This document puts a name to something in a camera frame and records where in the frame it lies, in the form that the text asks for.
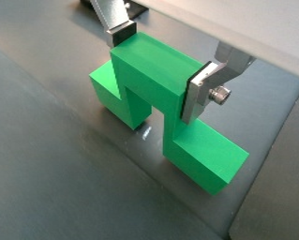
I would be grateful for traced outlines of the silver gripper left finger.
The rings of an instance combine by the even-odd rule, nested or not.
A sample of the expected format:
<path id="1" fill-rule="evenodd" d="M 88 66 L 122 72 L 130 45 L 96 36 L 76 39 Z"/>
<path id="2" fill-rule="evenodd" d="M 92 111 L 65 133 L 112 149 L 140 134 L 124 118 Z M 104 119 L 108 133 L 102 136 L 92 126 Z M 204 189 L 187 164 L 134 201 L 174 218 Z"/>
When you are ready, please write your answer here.
<path id="1" fill-rule="evenodd" d="M 122 0 L 89 0 L 106 34 L 106 44 L 116 47 L 136 33 Z"/>

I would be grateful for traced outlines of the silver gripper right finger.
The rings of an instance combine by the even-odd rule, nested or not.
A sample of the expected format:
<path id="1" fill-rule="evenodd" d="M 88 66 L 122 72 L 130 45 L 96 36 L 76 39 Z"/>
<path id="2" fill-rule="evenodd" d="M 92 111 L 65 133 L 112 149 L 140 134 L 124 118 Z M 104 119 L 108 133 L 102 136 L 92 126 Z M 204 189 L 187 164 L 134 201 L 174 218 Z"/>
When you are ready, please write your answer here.
<path id="1" fill-rule="evenodd" d="M 224 42 L 217 43 L 217 63 L 208 61 L 187 80 L 180 118 L 188 125 L 203 113 L 209 102 L 223 105 L 231 91 L 224 83 L 236 78 L 249 67 L 255 57 Z"/>

